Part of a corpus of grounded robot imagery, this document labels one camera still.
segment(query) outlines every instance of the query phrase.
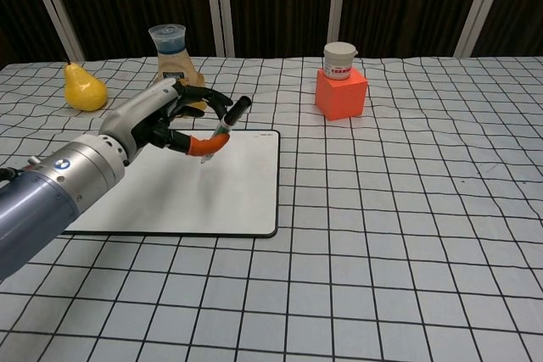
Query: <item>orange cube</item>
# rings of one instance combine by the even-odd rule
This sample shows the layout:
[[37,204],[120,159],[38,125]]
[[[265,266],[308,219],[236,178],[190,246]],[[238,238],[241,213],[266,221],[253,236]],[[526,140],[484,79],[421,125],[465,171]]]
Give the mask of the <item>orange cube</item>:
[[367,79],[354,68],[346,80],[331,80],[318,70],[315,103],[327,120],[358,116],[364,109],[366,90]]

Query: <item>black marker cap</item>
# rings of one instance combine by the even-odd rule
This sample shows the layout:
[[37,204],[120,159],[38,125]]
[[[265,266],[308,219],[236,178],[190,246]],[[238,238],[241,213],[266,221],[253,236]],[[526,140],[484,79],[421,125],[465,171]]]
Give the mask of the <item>black marker cap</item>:
[[252,102],[248,97],[241,97],[235,104],[230,108],[227,114],[224,115],[224,121],[229,126],[234,126],[236,122],[241,118],[241,115],[251,106]]

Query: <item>whiteboard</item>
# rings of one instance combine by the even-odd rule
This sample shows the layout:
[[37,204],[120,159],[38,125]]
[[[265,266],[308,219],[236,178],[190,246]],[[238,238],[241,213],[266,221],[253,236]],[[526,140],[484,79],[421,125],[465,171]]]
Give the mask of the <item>whiteboard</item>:
[[[187,131],[199,139],[210,131]],[[270,237],[277,231],[279,133],[233,131],[201,164],[148,145],[66,233]]]

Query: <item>yellow pear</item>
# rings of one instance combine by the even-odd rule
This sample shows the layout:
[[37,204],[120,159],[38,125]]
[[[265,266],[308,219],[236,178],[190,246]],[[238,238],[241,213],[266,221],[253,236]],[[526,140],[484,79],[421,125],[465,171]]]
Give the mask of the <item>yellow pear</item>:
[[74,63],[64,66],[64,99],[75,109],[93,111],[108,100],[108,88]]

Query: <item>robotic hand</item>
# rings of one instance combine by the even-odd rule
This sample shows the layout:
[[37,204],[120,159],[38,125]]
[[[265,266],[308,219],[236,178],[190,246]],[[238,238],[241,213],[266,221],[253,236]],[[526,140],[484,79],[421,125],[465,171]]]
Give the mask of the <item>robotic hand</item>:
[[0,169],[0,281],[12,275],[98,201],[151,143],[193,156],[212,154],[228,134],[200,141],[170,129],[174,117],[204,115],[190,103],[206,101],[219,119],[232,100],[208,88],[167,79],[111,112],[97,136],[83,135],[22,170]]

